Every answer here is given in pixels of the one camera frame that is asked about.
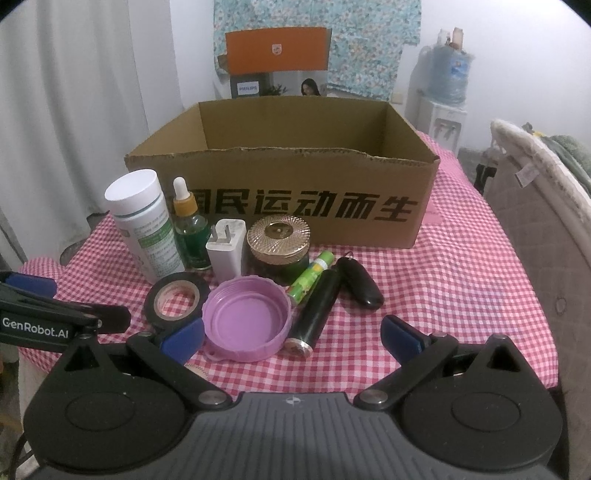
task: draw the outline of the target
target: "plastic bottle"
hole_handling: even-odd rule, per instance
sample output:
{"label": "plastic bottle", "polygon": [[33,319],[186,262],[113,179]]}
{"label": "plastic bottle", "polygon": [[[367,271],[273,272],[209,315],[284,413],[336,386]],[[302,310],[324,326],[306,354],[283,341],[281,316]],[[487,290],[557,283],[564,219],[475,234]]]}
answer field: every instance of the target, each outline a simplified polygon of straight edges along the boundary
{"label": "plastic bottle", "polygon": [[452,46],[434,46],[427,96],[446,105],[462,105],[473,59]]}
{"label": "plastic bottle", "polygon": [[154,284],[184,271],[158,175],[137,170],[115,180],[105,200],[138,269]]}

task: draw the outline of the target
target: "table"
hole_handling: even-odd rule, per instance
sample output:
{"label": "table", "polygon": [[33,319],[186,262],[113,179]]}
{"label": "table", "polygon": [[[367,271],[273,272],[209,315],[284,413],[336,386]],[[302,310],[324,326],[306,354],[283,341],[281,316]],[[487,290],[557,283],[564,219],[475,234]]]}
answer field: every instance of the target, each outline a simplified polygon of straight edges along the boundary
{"label": "table", "polygon": [[[424,333],[438,330],[465,343],[484,343],[493,333],[509,335],[543,384],[555,386],[558,358],[552,335],[509,240],[453,153],[420,135],[441,157],[441,165],[414,247],[311,248],[311,257],[325,248],[337,257],[352,250],[385,296],[381,309],[362,310],[342,292],[314,354],[305,361],[276,355],[253,364],[215,363],[197,353],[190,363],[233,396],[241,391],[344,391],[352,398],[398,367],[379,337],[381,319],[393,313]],[[103,335],[101,342],[121,342],[150,328],[142,315],[150,285],[135,268],[110,216],[65,268],[37,258],[21,271],[55,278],[57,299],[129,308],[127,332]],[[183,299],[176,301],[172,311],[183,304]],[[32,349],[21,349],[21,354],[44,371],[59,357]]]}

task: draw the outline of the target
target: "blue gripper pad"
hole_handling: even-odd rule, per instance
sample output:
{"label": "blue gripper pad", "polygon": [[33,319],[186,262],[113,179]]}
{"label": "blue gripper pad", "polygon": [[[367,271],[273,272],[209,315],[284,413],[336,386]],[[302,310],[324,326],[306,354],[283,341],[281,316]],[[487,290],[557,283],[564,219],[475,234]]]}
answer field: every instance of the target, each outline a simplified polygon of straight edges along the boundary
{"label": "blue gripper pad", "polygon": [[198,318],[167,335],[160,345],[160,350],[184,365],[203,346],[204,341],[205,327],[203,320]]}
{"label": "blue gripper pad", "polygon": [[52,299],[57,293],[57,283],[52,278],[36,277],[24,273],[11,273],[4,280],[6,285]]}
{"label": "blue gripper pad", "polygon": [[389,317],[390,315],[386,315],[382,320],[380,329],[382,345],[400,365],[404,365],[425,350],[425,340],[421,338],[425,336],[418,332],[414,335],[412,331],[415,329],[410,325],[402,327]]}

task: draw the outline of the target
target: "tape roll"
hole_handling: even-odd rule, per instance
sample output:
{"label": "tape roll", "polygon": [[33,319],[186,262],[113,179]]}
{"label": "tape roll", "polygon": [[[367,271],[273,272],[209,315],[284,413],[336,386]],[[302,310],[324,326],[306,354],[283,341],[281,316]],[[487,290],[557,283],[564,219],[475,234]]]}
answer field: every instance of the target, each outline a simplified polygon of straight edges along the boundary
{"label": "tape roll", "polygon": [[[170,330],[177,326],[178,322],[201,318],[203,303],[209,296],[209,285],[197,273],[181,272],[173,273],[160,279],[148,292],[144,301],[144,314],[150,325],[158,331]],[[163,312],[167,301],[178,293],[193,295],[193,303],[183,314],[169,316]]]}

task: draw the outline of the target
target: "woman photo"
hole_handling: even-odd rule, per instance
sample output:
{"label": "woman photo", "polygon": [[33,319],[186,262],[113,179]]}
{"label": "woman photo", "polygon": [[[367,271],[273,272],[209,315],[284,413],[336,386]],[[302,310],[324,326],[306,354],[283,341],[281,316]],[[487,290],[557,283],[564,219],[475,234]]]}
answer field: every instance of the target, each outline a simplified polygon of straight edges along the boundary
{"label": "woman photo", "polygon": [[320,96],[318,85],[314,79],[306,79],[301,83],[301,94],[303,96]]}

